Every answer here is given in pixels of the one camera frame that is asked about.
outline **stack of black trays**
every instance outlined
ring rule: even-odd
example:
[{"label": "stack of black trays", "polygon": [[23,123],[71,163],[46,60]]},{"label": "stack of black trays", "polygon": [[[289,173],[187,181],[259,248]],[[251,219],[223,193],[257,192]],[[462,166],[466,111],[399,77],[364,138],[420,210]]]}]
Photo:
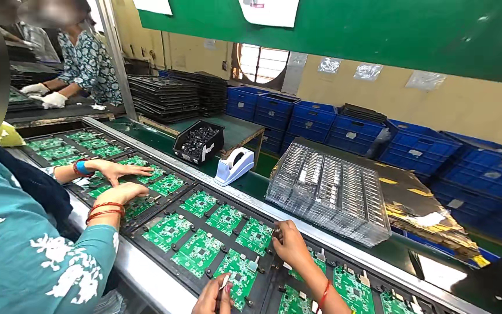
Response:
[{"label": "stack of black trays", "polygon": [[22,61],[10,61],[9,63],[10,84],[16,88],[52,80],[60,73],[58,69],[40,63]]},{"label": "stack of black trays", "polygon": [[29,98],[18,89],[10,87],[9,90],[9,106],[7,112],[17,112],[23,110],[43,109],[42,102],[36,99]]},{"label": "stack of black trays", "polygon": [[387,116],[382,113],[353,104],[345,104],[343,107],[338,108],[338,114],[373,121],[379,124],[382,124],[387,120]]},{"label": "stack of black trays", "polygon": [[171,78],[127,75],[135,109],[160,122],[171,123],[199,115],[197,86]]},{"label": "stack of black trays", "polygon": [[201,115],[210,117],[226,112],[227,81],[206,72],[188,73],[168,70],[171,78],[198,86]]}]

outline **metal frame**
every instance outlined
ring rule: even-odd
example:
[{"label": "metal frame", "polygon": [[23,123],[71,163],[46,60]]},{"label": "metal frame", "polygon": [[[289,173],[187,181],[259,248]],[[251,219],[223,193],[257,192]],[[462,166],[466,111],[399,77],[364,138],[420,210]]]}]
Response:
[{"label": "metal frame", "polygon": [[115,68],[115,77],[119,83],[119,90],[125,105],[125,112],[127,116],[135,121],[138,121],[137,113],[135,112],[135,105],[131,97],[131,90],[127,82],[127,73],[125,72],[125,65],[123,63],[123,54],[121,46],[119,45],[119,37],[115,30],[114,25],[115,17],[113,14],[113,6],[111,0],[96,0],[98,11],[100,11],[100,18],[104,26],[104,34],[108,40],[108,53],[112,57]]},{"label": "metal frame", "polygon": [[[241,192],[238,189],[235,189],[230,186],[220,187],[219,185],[217,185],[217,183],[214,182],[214,179],[212,177],[200,172],[198,169],[192,168],[191,166],[183,163],[182,161],[179,161],[174,157],[171,157],[170,155],[162,153],[161,151],[158,151],[136,139],[133,139],[123,134],[120,131],[112,129],[92,118],[83,118],[83,121],[86,122],[88,125],[91,125],[101,130],[102,132],[106,132],[109,135],[120,138],[121,140],[132,145],[133,147],[137,147],[143,152],[149,154],[150,156],[163,161],[170,167],[173,167],[176,170],[181,171],[182,173],[191,175],[198,181],[203,182],[225,193],[228,196],[238,199],[241,202],[246,203],[248,206],[253,207],[255,210],[260,210],[261,212],[265,213],[266,215],[269,215],[270,217],[276,220],[289,220],[289,219],[293,220],[298,229],[305,235],[321,243],[324,243],[327,246],[330,246],[331,248],[345,255],[347,258],[353,261],[357,261],[360,264],[364,264],[365,266],[407,287],[408,289],[411,289],[416,293],[419,293],[420,295],[427,297],[428,299],[431,299],[439,304],[442,304],[445,307],[448,307],[450,310],[453,310],[459,314],[489,314],[487,311],[482,310],[481,308],[478,308],[477,306],[468,303],[463,299],[458,298],[450,294],[449,292],[432,285],[429,282],[423,281],[414,275],[411,275],[397,267],[394,267],[388,264],[387,262],[379,258],[376,258],[373,255],[370,255],[369,253],[363,252],[360,249],[357,249],[356,247],[353,247],[350,244],[347,244],[342,240],[339,240],[317,229],[312,225],[309,225],[299,219],[296,219],[295,217],[292,217],[281,210],[278,210],[268,204],[259,201],[256,198],[253,198]],[[148,126],[141,124],[140,122],[137,121],[134,122],[142,125],[144,128],[149,129],[150,131],[156,131]]]}]

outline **blue floral print shirt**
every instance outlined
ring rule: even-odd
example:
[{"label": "blue floral print shirt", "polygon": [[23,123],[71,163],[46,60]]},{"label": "blue floral print shirt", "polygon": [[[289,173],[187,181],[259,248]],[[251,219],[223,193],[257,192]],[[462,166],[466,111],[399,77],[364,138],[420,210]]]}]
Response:
[{"label": "blue floral print shirt", "polygon": [[58,40],[64,59],[63,73],[58,79],[67,84],[77,83],[98,104],[123,103],[112,60],[99,39],[82,31],[76,45],[64,32],[59,32]]}]

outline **bangle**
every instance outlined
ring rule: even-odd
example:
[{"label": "bangle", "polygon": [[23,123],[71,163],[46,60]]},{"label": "bangle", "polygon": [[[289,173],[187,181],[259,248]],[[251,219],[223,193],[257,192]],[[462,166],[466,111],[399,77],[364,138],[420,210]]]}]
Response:
[{"label": "bangle", "polygon": [[324,305],[324,299],[326,299],[326,296],[329,294],[329,287],[330,287],[330,281],[328,281],[326,283],[326,288],[324,289],[324,293],[322,294],[322,298],[321,298],[321,302],[319,302],[319,307],[317,308],[317,312],[315,312],[315,314],[318,313],[318,311],[322,308],[322,306]]},{"label": "bangle", "polygon": [[123,217],[123,214],[124,214],[124,212],[122,210],[102,210],[101,212],[97,212],[97,213],[94,213],[94,214],[88,216],[87,221],[85,221],[85,223],[88,225],[88,222],[92,218],[100,216],[100,215],[104,215],[107,213],[118,213],[120,215],[120,217]]},{"label": "bangle", "polygon": [[94,175],[94,172],[88,172],[87,168],[84,168],[84,162],[87,161],[86,158],[81,158],[73,163],[73,171],[85,178],[90,178]]}]

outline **woman's left hand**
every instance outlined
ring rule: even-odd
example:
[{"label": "woman's left hand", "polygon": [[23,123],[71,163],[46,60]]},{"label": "woman's left hand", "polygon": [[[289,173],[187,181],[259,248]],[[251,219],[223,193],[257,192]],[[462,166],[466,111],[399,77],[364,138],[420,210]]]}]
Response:
[{"label": "woman's left hand", "polygon": [[90,172],[100,171],[108,179],[112,187],[119,185],[118,179],[123,175],[135,174],[151,176],[150,172],[154,171],[151,167],[116,164],[104,159],[88,160],[84,163],[84,167]]}]

